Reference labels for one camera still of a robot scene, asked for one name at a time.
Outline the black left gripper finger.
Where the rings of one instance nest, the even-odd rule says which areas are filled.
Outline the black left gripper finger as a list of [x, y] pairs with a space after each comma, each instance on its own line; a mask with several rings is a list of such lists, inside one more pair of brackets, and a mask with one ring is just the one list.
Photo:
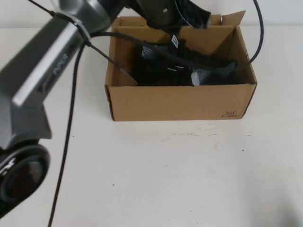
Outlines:
[[211, 12], [200, 8], [190, 0], [187, 1], [186, 15], [186, 22], [194, 29], [207, 29], [212, 20]]

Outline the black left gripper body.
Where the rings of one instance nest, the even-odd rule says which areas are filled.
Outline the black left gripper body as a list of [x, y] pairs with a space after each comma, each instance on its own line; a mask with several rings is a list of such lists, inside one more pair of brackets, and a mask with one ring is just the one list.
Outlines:
[[139, 0], [147, 25], [161, 30], [180, 30], [181, 17], [174, 0]]

